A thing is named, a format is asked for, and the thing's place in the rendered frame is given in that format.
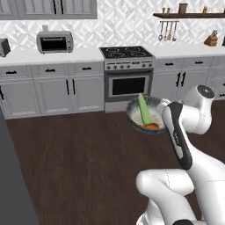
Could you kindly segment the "orange-brown chicken drumstick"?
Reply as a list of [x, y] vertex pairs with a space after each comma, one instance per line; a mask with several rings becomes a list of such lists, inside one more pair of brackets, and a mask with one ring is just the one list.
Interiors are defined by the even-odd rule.
[[147, 125], [143, 125], [144, 128], [146, 129], [159, 129], [159, 125], [157, 123], [150, 123]]

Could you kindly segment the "dark wooden wall shelf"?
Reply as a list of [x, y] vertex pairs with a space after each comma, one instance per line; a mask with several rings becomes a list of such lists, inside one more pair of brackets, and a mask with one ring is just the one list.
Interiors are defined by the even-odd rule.
[[225, 18], [225, 13], [153, 13], [153, 16], [157, 18]]

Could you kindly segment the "grey wall cupboards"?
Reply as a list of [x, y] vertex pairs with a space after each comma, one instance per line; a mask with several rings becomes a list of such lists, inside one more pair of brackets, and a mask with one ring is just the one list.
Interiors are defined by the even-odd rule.
[[0, 0], [0, 20], [97, 18], [97, 0]]

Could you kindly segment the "green corn cob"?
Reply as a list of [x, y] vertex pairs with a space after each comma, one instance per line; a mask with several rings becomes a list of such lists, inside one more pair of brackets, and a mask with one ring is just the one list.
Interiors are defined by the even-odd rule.
[[139, 94], [138, 101], [139, 101], [139, 107], [140, 107], [140, 112], [142, 116], [142, 122], [144, 125], [148, 125], [151, 123], [151, 118], [150, 118], [147, 103], [141, 93]]

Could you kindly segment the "grey toaster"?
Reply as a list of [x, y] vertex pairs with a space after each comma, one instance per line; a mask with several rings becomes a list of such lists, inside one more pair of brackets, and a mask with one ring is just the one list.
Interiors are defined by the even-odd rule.
[[0, 56], [5, 57], [10, 51], [9, 41], [7, 39], [0, 39]]

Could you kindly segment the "wooden knife block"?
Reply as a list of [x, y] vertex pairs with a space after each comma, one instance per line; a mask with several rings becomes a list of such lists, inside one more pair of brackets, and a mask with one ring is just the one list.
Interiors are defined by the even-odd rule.
[[204, 41], [204, 44], [210, 47], [215, 47], [217, 45], [218, 37], [217, 30], [214, 30]]

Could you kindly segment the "short grey base cupboard run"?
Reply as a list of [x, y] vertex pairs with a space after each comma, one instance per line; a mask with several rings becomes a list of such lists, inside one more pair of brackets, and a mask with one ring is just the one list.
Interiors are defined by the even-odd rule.
[[156, 59], [152, 96], [180, 100], [198, 84], [211, 88], [216, 100], [225, 100], [225, 56]]

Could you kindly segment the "steel stove with oven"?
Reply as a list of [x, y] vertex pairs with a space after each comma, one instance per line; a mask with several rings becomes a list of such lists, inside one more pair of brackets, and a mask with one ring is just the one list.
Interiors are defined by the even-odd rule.
[[101, 47], [104, 56], [105, 112], [124, 112], [139, 93], [150, 94], [155, 56], [142, 46]]

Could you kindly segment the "hanging metal spoon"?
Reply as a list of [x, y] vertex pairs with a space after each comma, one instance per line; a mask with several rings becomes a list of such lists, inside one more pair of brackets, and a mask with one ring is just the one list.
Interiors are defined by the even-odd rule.
[[175, 27], [174, 27], [174, 33], [173, 33], [172, 41], [176, 41], [177, 40], [177, 38], [176, 38], [177, 24], [178, 24], [178, 22], [176, 21]]

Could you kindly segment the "hanging wooden spatula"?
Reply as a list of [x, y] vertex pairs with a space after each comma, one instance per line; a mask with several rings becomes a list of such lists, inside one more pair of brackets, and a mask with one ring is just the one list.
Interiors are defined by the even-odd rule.
[[167, 40], [171, 40], [172, 24], [173, 24], [173, 22], [171, 21], [171, 27], [170, 27], [170, 31], [169, 31], [168, 36], [167, 36]]

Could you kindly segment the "grey speckled bowl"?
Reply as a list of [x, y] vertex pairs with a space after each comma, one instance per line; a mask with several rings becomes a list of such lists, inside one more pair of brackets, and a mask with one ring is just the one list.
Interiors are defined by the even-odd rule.
[[143, 134], [161, 134], [166, 130], [166, 127], [163, 123], [162, 116], [160, 113], [156, 110], [156, 107], [159, 105], [161, 99], [156, 97], [151, 97], [144, 95], [143, 96], [148, 109], [149, 114], [151, 118], [152, 123], [156, 123], [159, 128], [149, 129], [144, 127], [144, 124], [142, 122], [142, 115], [141, 110], [139, 107], [139, 100], [138, 98], [131, 99], [127, 104], [127, 118], [130, 124], [139, 132]]

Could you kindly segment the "long grey base cupboard run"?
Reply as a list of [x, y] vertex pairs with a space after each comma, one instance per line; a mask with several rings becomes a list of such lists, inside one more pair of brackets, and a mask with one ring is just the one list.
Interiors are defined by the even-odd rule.
[[102, 111], [103, 63], [0, 66], [0, 106], [7, 120]]

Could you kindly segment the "silver toaster oven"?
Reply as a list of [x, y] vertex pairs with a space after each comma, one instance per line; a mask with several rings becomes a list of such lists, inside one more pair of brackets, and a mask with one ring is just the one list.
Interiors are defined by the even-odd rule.
[[73, 36], [70, 31], [39, 32], [36, 44], [42, 54], [71, 53], [73, 51]]

